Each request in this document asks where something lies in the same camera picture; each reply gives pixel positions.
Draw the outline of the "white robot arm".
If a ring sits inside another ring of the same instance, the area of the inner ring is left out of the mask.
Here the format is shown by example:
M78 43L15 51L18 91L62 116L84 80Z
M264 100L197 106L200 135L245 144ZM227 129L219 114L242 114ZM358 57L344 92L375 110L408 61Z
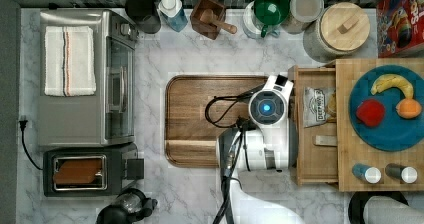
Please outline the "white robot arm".
M294 164L290 143L289 99L293 83L271 75L265 84L235 97L248 104L249 118L239 119L216 140L223 202L213 224L304 224L294 211L244 192L239 174L284 170Z

